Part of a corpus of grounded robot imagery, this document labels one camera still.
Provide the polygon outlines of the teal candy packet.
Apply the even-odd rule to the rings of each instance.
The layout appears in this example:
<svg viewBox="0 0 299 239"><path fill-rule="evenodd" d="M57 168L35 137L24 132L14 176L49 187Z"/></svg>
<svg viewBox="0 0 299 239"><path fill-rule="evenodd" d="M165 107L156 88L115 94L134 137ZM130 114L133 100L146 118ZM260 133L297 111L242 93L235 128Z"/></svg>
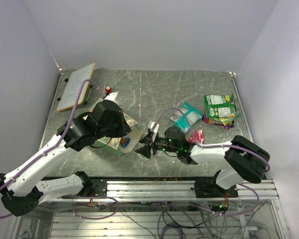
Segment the teal candy packet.
<svg viewBox="0 0 299 239"><path fill-rule="evenodd" d="M187 133L190 128L203 118L202 112L191 104L184 102L183 105L169 117L169 119L183 132Z"/></svg>

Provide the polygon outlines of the green illustrated paper bag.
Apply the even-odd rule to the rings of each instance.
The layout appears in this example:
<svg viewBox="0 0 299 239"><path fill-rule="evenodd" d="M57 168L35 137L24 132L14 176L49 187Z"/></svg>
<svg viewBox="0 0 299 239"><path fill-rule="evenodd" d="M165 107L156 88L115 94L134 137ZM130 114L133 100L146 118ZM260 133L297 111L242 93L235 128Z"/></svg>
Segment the green illustrated paper bag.
<svg viewBox="0 0 299 239"><path fill-rule="evenodd" d="M124 113L124 118L131 128L131 132L129 132L123 138L103 137L95 141L93 146L103 148L110 153L115 154L116 156L122 156L124 154L133 152L142 136L142 126L126 113Z"/></svg>

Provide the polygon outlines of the green spring tea candy packet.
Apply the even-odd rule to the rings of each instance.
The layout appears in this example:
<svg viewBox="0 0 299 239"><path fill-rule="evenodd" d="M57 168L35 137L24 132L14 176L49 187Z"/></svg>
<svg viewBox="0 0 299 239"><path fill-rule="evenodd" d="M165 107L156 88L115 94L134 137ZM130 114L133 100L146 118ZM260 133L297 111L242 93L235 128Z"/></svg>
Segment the green spring tea candy packet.
<svg viewBox="0 0 299 239"><path fill-rule="evenodd" d="M211 120L214 120L216 122L222 123L224 125L227 125L231 123L232 121L235 121L238 117L240 116L240 113L234 115L233 117L228 117L228 118L213 118Z"/></svg>

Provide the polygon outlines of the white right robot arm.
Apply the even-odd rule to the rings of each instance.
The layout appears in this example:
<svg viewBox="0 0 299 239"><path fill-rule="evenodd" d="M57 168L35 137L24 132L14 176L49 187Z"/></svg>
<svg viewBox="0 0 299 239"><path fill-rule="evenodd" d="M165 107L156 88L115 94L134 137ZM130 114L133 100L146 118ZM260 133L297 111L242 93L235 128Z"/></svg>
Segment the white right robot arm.
<svg viewBox="0 0 299 239"><path fill-rule="evenodd" d="M231 141L218 144L199 145L186 140L185 134L177 127L168 128L164 137L151 130L139 140L142 147L136 153L151 158L158 151L174 153L179 161L186 165L198 165L207 162L228 163L228 168L218 170L209 182L196 186L194 191L221 197L231 187L248 181L259 184L269 171L270 155L241 135Z"/></svg>

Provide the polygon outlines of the small red candy packet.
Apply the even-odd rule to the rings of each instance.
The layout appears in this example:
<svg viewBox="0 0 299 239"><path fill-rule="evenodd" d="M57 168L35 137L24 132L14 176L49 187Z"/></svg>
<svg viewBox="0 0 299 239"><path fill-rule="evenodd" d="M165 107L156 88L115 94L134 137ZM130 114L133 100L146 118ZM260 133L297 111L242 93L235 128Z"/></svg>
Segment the small red candy packet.
<svg viewBox="0 0 299 239"><path fill-rule="evenodd" d="M196 130L188 139L189 142L195 143L198 142L199 144L204 144L204 135L203 130L199 129Z"/></svg>

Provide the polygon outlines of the green Fox's candy packet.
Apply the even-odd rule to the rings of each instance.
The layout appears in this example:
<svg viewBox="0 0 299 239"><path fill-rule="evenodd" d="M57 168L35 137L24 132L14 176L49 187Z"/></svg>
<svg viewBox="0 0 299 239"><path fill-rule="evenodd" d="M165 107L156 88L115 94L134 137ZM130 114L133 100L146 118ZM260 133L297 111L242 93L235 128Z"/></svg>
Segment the green Fox's candy packet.
<svg viewBox="0 0 299 239"><path fill-rule="evenodd" d="M234 95L205 95L204 103L207 107L222 104L235 104Z"/></svg>

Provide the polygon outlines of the purple Fox's candy packet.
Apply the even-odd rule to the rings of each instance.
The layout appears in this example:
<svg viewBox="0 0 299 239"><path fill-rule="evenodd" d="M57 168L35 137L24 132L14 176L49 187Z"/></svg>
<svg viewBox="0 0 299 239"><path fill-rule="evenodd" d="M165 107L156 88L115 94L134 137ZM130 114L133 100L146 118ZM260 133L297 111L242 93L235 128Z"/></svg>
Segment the purple Fox's candy packet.
<svg viewBox="0 0 299 239"><path fill-rule="evenodd" d="M231 123L227 124L227 125L224 125L222 123L219 123L219 122L216 122L214 120L211 120L210 118L208 118L207 114L206 114L206 111L204 111L203 113L203 118L202 120L207 123L207 124L212 124L212 125L216 125L216 126L219 126L219 127L222 127L226 130L229 130L231 128L234 128L234 121L232 121Z"/></svg>

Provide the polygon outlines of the yellow green candy packet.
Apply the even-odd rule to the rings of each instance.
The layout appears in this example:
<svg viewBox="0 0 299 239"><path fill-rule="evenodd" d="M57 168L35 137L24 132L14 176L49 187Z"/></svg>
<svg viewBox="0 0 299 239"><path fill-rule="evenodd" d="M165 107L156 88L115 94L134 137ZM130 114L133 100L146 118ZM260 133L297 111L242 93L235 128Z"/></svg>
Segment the yellow green candy packet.
<svg viewBox="0 0 299 239"><path fill-rule="evenodd" d="M207 107L206 115L210 119L234 118L237 115L237 112L236 107L233 104L224 104L219 106Z"/></svg>

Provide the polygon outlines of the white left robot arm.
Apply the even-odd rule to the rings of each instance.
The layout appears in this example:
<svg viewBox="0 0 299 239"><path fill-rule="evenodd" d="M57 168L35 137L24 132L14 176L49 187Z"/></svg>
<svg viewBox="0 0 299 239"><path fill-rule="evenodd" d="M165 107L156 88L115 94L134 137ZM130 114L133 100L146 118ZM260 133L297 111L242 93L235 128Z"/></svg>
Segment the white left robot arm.
<svg viewBox="0 0 299 239"><path fill-rule="evenodd" d="M113 101L98 102L91 112L71 117L51 140L27 162L10 173L0 173L3 206L10 215L23 216L39 204L62 196L86 198L93 182L83 171L53 180L44 177L61 162L103 137L121 138L131 132L123 110Z"/></svg>

